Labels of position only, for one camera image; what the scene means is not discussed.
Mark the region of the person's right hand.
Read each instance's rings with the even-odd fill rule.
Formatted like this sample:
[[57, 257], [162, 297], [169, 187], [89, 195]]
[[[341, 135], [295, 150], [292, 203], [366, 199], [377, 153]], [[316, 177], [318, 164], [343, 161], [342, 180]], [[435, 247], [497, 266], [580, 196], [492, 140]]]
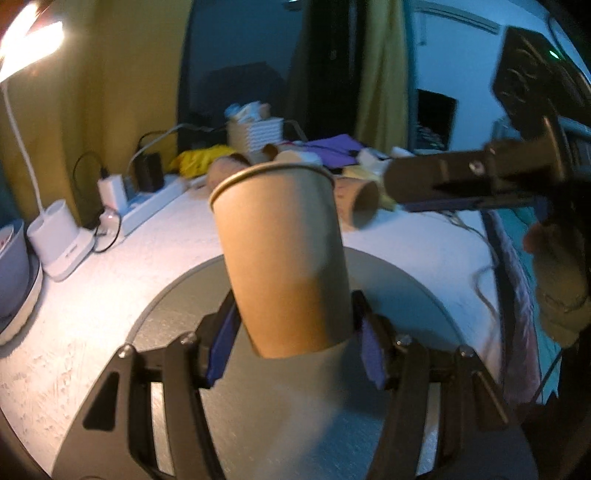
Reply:
[[584, 262], [565, 244], [556, 225], [535, 223], [525, 235], [523, 247], [533, 256], [542, 328], [562, 348], [572, 347], [590, 325]]

